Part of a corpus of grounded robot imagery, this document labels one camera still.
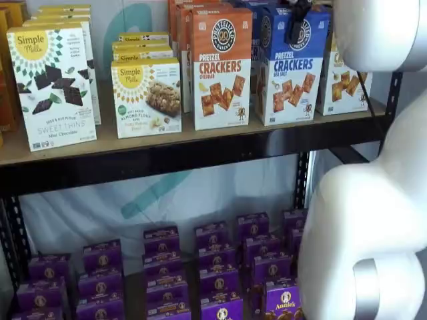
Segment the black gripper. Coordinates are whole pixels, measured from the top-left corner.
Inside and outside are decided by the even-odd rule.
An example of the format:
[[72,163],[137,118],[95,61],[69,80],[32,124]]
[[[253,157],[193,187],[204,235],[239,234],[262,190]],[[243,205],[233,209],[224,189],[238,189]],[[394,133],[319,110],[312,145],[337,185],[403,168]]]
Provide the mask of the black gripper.
[[293,5],[291,17],[288,21],[288,44],[295,45],[298,42],[302,23],[311,9],[312,0],[290,0]]

